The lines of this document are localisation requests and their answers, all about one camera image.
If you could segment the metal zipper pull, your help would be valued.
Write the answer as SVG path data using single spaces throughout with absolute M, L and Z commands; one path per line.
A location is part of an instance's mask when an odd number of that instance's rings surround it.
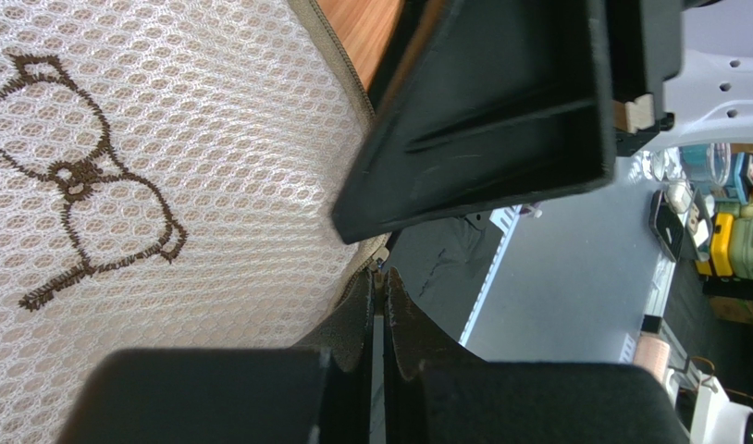
M 375 316 L 384 315 L 385 307 L 385 274 L 384 265 L 389 258 L 389 249 L 386 246 L 379 247 L 372 255 L 369 270 L 372 275 L 372 300 Z

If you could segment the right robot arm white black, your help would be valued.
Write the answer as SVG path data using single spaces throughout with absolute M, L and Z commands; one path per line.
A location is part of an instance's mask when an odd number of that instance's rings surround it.
M 411 1 L 331 219 L 354 243 L 753 143 L 753 1 Z

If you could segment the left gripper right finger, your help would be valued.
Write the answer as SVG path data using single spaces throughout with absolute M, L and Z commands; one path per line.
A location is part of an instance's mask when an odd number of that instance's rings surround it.
M 385 280 L 390 443 L 685 443 L 666 392 L 630 364 L 495 363 L 442 330 L 390 269 Z

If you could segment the round white bag lid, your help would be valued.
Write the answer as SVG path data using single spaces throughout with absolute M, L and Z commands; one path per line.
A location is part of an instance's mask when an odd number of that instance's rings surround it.
M 0 443 L 129 348 L 273 348 L 386 237 L 329 213 L 374 111 L 315 1 L 0 1 Z

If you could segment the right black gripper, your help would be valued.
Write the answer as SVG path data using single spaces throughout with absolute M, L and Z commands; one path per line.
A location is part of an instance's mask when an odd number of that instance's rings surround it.
M 675 125 L 664 83 L 683 65 L 684 10 L 408 2 L 372 84 L 375 119 L 331 212 L 340 238 L 609 184 L 616 153 L 630 157 Z

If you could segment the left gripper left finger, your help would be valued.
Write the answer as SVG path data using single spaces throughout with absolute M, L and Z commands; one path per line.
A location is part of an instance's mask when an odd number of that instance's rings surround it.
M 276 349 L 126 349 L 93 370 L 62 443 L 365 443 L 374 279 Z

